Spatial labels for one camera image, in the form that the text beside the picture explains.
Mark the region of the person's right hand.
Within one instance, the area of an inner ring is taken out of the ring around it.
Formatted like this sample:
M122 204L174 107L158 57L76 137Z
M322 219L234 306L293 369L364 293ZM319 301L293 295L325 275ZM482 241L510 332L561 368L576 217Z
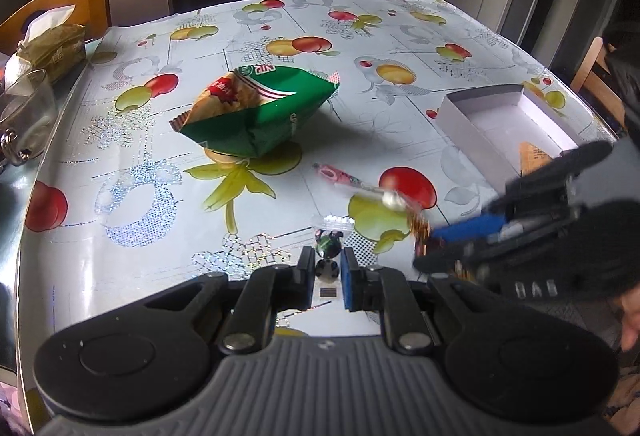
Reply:
M620 297L623 310L620 348L628 352L637 343L640 334L640 287L636 286Z

